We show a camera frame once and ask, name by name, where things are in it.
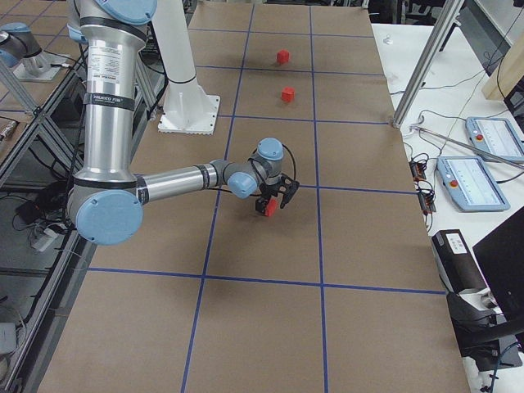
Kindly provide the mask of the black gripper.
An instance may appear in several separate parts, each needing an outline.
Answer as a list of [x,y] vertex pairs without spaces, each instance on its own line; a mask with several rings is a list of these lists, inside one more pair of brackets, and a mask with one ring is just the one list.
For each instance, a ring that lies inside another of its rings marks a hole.
[[260,195],[255,201],[255,210],[264,214],[271,197],[278,197],[279,194],[285,195],[287,193],[287,185],[284,180],[278,180],[274,184],[262,183],[260,185]]

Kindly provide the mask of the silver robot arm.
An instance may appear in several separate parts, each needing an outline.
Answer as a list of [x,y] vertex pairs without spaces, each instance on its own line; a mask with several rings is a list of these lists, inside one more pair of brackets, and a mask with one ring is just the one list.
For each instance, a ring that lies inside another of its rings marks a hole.
[[244,163],[214,160],[162,174],[130,171],[136,67],[152,29],[167,79],[160,120],[163,132],[210,134],[220,99],[197,82],[180,1],[71,1],[70,37],[88,48],[85,151],[74,176],[68,213],[79,234],[98,245],[127,241],[142,223],[145,204],[227,186],[245,199],[261,191],[264,208],[281,191],[284,150],[276,138],[261,140]]
[[1,60],[9,68],[41,52],[42,48],[27,24],[11,22],[1,26]]

